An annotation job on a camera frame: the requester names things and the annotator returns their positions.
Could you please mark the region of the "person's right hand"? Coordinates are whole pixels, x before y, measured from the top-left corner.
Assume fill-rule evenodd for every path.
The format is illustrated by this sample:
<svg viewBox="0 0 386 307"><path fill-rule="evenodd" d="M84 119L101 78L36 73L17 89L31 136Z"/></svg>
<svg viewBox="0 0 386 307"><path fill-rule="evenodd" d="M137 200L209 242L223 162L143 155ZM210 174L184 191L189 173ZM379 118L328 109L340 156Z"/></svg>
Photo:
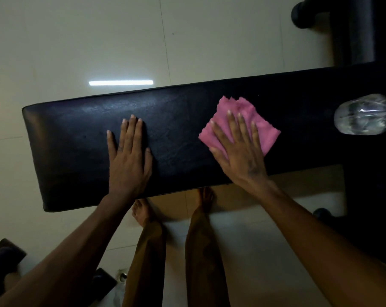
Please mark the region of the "person's right hand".
<svg viewBox="0 0 386 307"><path fill-rule="evenodd" d="M216 122L211 122L211 128L226 150L230 162L231 173L226 176L254 196L262 198L272 192L272 182L267 176L263 152L257 151L254 147L252 134L249 134L246 122L245 128L242 128L245 141L243 145L231 142Z"/></svg>

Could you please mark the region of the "person's left hand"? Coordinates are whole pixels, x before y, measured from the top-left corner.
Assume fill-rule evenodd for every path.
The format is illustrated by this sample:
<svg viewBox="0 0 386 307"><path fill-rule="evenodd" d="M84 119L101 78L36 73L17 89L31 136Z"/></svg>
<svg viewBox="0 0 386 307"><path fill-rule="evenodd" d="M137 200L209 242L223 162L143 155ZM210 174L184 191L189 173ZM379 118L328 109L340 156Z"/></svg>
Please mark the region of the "person's left hand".
<svg viewBox="0 0 386 307"><path fill-rule="evenodd" d="M118 154L109 164L108 197L119 203L133 202L144 192L149 179L144 179L145 149L142 147L142 119L136 117L133 149L127 153L127 127L129 119L123 119L120 127Z"/></svg>

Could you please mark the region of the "pink cleaning cloth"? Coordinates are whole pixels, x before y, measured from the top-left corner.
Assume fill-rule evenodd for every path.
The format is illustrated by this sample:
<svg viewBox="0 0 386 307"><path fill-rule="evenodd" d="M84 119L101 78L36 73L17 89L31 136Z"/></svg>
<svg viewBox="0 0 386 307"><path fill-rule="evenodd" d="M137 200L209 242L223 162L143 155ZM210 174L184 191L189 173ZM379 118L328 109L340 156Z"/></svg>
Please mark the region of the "pink cleaning cloth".
<svg viewBox="0 0 386 307"><path fill-rule="evenodd" d="M223 96L217 105L216 113L211 118L211 121L216 122L219 125L223 133L228 139L233 142L233 136L227 120L227 112L231 111L235 117L241 114L246 122L248 132L251 135L251 124L254 123L257 126L258 137L262 152L264 155L272 148L276 142L280 131L274 128L264 118L262 118L256 111L254 105L252 105L247 99L240 97L238 100L234 98L227 98ZM217 139L215 133L211 128L211 122L208 122L205 128L202 129L198 138L208 147L217 148L228 159L226 150Z"/></svg>

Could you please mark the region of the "person's left forearm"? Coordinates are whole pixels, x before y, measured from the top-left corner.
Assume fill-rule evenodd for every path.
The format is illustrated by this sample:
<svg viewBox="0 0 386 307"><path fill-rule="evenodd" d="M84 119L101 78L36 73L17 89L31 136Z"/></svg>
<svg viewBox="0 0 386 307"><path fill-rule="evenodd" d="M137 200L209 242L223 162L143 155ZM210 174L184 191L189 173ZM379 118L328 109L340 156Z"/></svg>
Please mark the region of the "person's left forearm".
<svg viewBox="0 0 386 307"><path fill-rule="evenodd" d="M136 197L106 195L80 226L0 297L0 307L62 307L80 303Z"/></svg>

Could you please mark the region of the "person's right forearm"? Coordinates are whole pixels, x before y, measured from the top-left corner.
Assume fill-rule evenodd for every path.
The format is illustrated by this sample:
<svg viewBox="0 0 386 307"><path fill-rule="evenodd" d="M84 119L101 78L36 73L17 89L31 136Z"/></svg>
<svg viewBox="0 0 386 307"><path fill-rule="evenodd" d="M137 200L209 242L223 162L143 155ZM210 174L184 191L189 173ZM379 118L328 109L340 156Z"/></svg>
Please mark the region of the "person's right forearm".
<svg viewBox="0 0 386 307"><path fill-rule="evenodd" d="M386 307L386 266L318 221L271 180L251 182L257 197L333 307Z"/></svg>

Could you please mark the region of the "person's right foot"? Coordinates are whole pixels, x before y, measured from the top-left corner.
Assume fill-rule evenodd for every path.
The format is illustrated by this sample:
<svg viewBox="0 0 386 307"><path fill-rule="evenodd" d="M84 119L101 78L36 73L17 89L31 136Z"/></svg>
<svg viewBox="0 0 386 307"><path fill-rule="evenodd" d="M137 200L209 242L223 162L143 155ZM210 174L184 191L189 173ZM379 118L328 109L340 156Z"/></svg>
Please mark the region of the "person's right foot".
<svg viewBox="0 0 386 307"><path fill-rule="evenodd" d="M201 187L197 189L197 208L196 210L210 213L212 205L216 199L215 193L211 187Z"/></svg>

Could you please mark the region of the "person's foot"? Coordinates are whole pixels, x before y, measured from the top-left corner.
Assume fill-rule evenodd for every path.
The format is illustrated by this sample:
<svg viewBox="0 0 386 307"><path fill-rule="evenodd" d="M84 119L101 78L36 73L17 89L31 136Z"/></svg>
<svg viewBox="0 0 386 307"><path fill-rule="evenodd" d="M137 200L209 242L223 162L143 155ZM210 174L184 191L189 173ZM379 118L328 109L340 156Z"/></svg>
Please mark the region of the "person's foot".
<svg viewBox="0 0 386 307"><path fill-rule="evenodd" d="M131 210L132 216L142 228L156 219L155 212L145 198L135 200Z"/></svg>
<svg viewBox="0 0 386 307"><path fill-rule="evenodd" d="M197 208L196 210L210 213L212 205L216 199L215 193L211 187L201 187L197 189Z"/></svg>

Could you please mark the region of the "black padded bench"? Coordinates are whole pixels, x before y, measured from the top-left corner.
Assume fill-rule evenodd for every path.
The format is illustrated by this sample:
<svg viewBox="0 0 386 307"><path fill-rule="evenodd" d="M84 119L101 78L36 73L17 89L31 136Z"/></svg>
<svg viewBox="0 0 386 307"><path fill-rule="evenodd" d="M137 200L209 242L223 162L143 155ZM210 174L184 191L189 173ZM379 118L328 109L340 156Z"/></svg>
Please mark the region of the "black padded bench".
<svg viewBox="0 0 386 307"><path fill-rule="evenodd" d="M143 147L155 158L143 197L229 183L198 136L222 96L244 97L281 131L267 153L269 174L338 165L354 145L386 144L341 134L334 112L367 94L386 96L386 62L173 85L37 103L22 109L46 212L97 206L108 193L106 132L123 118L144 122Z"/></svg>

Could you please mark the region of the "person's left foot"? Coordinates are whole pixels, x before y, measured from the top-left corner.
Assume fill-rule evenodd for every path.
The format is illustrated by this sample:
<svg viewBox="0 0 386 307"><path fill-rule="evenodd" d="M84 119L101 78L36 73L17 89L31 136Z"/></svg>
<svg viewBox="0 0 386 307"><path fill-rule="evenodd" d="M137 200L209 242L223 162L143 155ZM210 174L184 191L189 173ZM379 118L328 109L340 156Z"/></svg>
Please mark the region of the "person's left foot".
<svg viewBox="0 0 386 307"><path fill-rule="evenodd" d="M156 219L155 212L145 198L135 200L131 210L132 216L142 228Z"/></svg>

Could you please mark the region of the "clear plastic bottle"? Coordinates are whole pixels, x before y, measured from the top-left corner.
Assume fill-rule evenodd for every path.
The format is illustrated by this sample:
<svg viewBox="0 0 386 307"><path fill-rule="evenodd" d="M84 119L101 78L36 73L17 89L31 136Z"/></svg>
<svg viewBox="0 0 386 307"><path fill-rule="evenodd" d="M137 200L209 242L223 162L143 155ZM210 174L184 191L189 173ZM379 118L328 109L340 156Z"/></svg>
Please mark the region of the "clear plastic bottle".
<svg viewBox="0 0 386 307"><path fill-rule="evenodd" d="M379 135L386 131L386 96L369 94L342 103L334 113L334 125L347 135Z"/></svg>

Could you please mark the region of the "black flat pad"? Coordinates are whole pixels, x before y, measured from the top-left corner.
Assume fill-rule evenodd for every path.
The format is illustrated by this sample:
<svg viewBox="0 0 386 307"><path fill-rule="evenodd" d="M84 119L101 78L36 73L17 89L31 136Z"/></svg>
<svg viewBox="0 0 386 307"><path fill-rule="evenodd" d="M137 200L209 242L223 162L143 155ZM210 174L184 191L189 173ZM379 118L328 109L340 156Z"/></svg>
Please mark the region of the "black flat pad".
<svg viewBox="0 0 386 307"><path fill-rule="evenodd" d="M89 305L101 301L117 285L117 281L104 269L98 268L93 276L88 301Z"/></svg>

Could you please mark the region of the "dark padded seat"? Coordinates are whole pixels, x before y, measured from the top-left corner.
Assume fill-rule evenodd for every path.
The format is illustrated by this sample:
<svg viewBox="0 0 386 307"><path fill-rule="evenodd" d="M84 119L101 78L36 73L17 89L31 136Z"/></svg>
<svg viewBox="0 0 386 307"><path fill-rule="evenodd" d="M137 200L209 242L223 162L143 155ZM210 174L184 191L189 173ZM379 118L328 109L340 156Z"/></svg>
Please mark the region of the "dark padded seat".
<svg viewBox="0 0 386 307"><path fill-rule="evenodd" d="M3 238L0 241L0 296L6 291L6 276L18 271L18 265L26 255L23 249L10 240Z"/></svg>

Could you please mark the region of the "black bench base frame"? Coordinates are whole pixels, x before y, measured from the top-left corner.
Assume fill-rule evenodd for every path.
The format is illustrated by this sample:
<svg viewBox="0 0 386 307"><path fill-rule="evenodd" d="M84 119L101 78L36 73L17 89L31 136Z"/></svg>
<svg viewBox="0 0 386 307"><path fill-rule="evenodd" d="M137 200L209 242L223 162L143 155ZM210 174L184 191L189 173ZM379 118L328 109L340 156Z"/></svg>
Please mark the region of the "black bench base frame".
<svg viewBox="0 0 386 307"><path fill-rule="evenodd" d="M313 215L364 253L386 264L386 165L344 164L346 215L319 208Z"/></svg>

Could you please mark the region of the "black metal equipment frame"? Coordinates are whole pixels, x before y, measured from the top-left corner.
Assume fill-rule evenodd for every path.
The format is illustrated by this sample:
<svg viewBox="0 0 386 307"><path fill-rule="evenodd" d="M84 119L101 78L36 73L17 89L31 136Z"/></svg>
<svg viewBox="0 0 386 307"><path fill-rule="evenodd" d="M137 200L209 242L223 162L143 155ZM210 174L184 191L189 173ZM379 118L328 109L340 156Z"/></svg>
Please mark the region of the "black metal equipment frame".
<svg viewBox="0 0 386 307"><path fill-rule="evenodd" d="M293 25L311 29L329 13L334 64L386 62L386 0L303 0L291 11Z"/></svg>

